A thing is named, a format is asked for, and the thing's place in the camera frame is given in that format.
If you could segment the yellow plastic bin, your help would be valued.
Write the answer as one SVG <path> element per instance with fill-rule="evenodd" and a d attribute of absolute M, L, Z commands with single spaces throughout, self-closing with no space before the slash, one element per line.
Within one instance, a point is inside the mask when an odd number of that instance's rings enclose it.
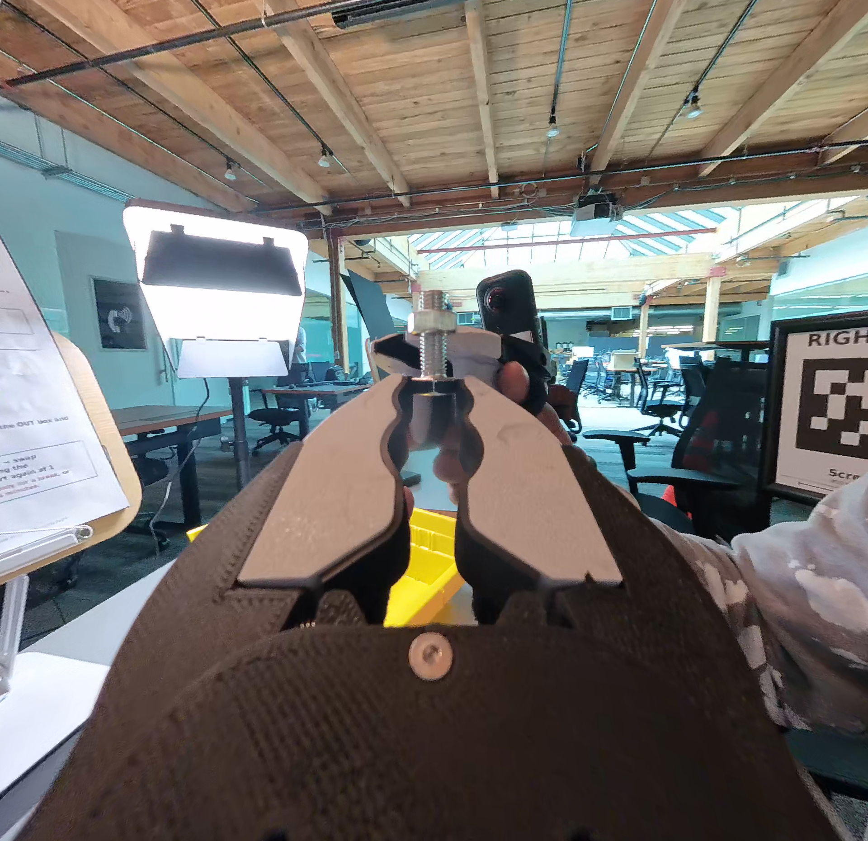
<path fill-rule="evenodd" d="M 387 628 L 428 625 L 450 616 L 464 585 L 454 557 L 456 520 L 416 509 L 398 529 L 325 582 L 352 595 L 365 623 Z"/>

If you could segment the black flag panel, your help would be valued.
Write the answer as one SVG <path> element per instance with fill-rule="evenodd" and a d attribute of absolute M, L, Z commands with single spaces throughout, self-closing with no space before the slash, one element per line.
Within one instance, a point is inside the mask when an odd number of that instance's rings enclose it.
<path fill-rule="evenodd" d="M 396 334 L 385 293 L 380 285 L 354 271 L 341 275 L 347 291 L 353 298 L 371 340 Z"/>

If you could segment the person's right forearm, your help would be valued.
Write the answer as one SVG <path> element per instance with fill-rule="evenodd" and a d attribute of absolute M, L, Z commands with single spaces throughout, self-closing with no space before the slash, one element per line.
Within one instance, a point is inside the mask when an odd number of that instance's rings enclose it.
<path fill-rule="evenodd" d="M 680 677 L 695 663 L 700 693 L 736 673 L 715 606 L 783 729 L 866 735 L 866 478 L 833 490 L 806 521 L 729 544 L 645 517 L 577 446 L 558 446 L 620 558 L 627 586 L 585 584 L 558 611 L 584 637 Z"/>

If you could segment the studio light panel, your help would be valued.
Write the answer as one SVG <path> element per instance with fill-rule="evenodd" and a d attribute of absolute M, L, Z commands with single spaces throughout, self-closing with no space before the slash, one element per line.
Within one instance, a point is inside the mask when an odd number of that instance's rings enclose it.
<path fill-rule="evenodd" d="M 135 199 L 123 225 L 179 378 L 288 373 L 306 294 L 307 237 L 248 217 Z"/>

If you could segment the black office chair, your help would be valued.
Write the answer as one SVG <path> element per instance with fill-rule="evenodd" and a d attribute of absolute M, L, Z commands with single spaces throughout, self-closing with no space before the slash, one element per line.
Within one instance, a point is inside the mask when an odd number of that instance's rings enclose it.
<path fill-rule="evenodd" d="M 768 376 L 768 364 L 718 359 L 665 468 L 636 465 L 635 447 L 648 444 L 649 435 L 598 430 L 583 436 L 617 444 L 630 493 L 646 516 L 685 534 L 730 543 L 771 521 L 772 497 L 760 489 Z M 692 519 L 661 499 L 667 485 L 677 489 Z"/>
<path fill-rule="evenodd" d="M 277 443 L 287 446 L 301 442 L 308 430 L 306 402 L 283 395 L 276 395 L 265 389 L 256 389 L 262 406 L 250 411 L 248 418 L 262 426 L 268 426 L 269 433 L 261 437 L 251 450 L 251 456 L 258 456 L 267 445 Z"/>

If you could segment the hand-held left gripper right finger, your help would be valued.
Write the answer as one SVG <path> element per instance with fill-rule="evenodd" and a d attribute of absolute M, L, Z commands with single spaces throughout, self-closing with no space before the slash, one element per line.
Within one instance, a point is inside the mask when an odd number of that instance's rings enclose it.
<path fill-rule="evenodd" d="M 474 377 L 456 392 L 455 556 L 474 597 L 551 596 L 623 575 L 569 455 L 532 414 Z"/>

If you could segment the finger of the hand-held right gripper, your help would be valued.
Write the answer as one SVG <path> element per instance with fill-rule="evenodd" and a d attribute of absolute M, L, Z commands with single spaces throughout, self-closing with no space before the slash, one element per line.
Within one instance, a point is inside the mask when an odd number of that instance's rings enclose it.
<path fill-rule="evenodd" d="M 489 331 L 455 331 L 448 335 L 450 378 L 496 380 L 503 366 L 503 339 Z"/>
<path fill-rule="evenodd" d="M 374 380 L 384 380 L 397 374 L 407 378 L 420 376 L 418 337 L 410 340 L 404 333 L 387 335 L 366 341 L 366 355 Z"/>

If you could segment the person's right hand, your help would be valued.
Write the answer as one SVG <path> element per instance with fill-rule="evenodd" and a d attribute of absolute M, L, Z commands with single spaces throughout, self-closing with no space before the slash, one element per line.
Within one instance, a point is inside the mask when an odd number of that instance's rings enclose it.
<path fill-rule="evenodd" d="M 498 372 L 497 388 L 507 399 L 523 405 L 529 390 L 528 372 L 516 362 L 506 363 Z M 543 405 L 537 414 L 537 420 L 557 439 L 559 445 L 574 445 L 551 405 L 548 403 Z M 443 439 L 438 454 L 434 457 L 431 472 L 444 484 L 449 496 L 450 506 L 444 511 L 454 510 L 458 505 L 458 486 L 462 482 L 462 466 L 458 459 L 456 443 Z"/>

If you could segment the printed instruction sheet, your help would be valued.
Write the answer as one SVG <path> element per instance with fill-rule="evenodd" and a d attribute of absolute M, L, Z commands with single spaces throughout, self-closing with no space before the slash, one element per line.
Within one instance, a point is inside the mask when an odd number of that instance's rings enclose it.
<path fill-rule="evenodd" d="M 2 577 L 127 506 L 53 333 L 2 245 Z"/>

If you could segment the framed marker poster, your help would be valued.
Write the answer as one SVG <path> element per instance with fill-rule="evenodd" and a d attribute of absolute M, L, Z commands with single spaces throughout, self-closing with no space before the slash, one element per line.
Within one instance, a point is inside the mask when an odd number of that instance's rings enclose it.
<path fill-rule="evenodd" d="M 814 505 L 867 469 L 867 312 L 773 322 L 761 487 Z"/>

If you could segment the ceiling projector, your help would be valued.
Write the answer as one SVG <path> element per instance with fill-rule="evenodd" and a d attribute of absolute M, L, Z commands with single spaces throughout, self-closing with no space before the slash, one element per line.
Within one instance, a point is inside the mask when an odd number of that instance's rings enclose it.
<path fill-rule="evenodd" d="M 623 204 L 616 194 L 588 193 L 576 202 L 570 222 L 570 238 L 611 237 L 622 219 Z"/>

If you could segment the steel hex bolt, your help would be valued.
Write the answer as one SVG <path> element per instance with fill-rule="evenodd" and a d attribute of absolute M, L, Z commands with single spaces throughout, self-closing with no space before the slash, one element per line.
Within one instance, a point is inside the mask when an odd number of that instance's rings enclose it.
<path fill-rule="evenodd" d="M 452 311 L 447 308 L 446 296 L 440 290 L 422 292 L 420 304 L 415 312 L 421 309 L 445 309 Z M 442 394 L 444 392 L 445 383 L 449 379 L 447 374 L 447 341 L 449 334 L 413 335 L 418 337 L 420 351 L 420 376 L 414 379 L 419 391 L 430 392 L 432 394 Z"/>

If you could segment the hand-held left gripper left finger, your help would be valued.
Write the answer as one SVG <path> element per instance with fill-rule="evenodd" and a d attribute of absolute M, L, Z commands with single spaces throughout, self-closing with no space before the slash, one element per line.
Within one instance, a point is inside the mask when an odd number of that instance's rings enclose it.
<path fill-rule="evenodd" d="M 389 376 L 327 419 L 298 450 L 238 574 L 240 586 L 351 592 L 386 604 L 410 558 L 400 470 L 408 457 L 399 398 L 409 380 Z"/>

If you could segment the black light stand pole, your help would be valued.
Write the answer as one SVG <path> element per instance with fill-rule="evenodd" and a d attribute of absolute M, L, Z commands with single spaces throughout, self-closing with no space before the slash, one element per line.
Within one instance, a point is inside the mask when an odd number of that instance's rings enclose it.
<path fill-rule="evenodd" d="M 231 396 L 233 418 L 233 462 L 237 488 L 241 491 L 251 479 L 251 457 L 246 434 L 246 380 L 239 377 L 229 377 L 227 383 Z"/>

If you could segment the dark wall picture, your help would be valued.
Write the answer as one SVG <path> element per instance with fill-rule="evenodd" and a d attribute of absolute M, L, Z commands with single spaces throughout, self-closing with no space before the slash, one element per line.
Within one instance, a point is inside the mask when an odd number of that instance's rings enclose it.
<path fill-rule="evenodd" d="M 93 278 L 92 290 L 101 347 L 104 350 L 145 351 L 146 327 L 139 286 Z"/>

